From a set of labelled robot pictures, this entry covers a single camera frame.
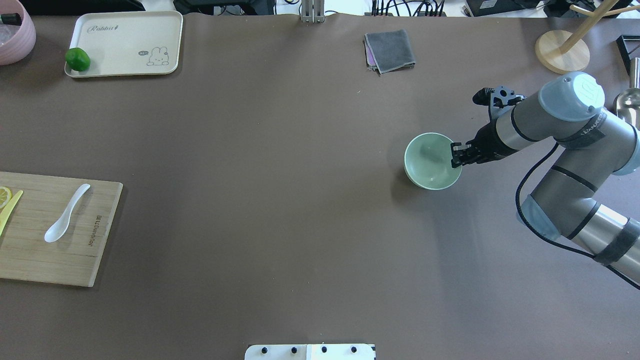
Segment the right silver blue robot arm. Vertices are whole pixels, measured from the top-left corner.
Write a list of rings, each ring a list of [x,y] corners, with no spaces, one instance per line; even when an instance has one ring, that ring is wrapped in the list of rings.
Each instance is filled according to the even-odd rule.
[[[502,160],[553,139],[516,188],[519,221],[638,289],[639,222],[594,196],[610,176],[639,167],[639,130],[606,109],[596,79],[570,71],[531,96],[500,86],[480,89],[472,100],[487,107],[489,123],[466,143],[450,144],[452,168]]]

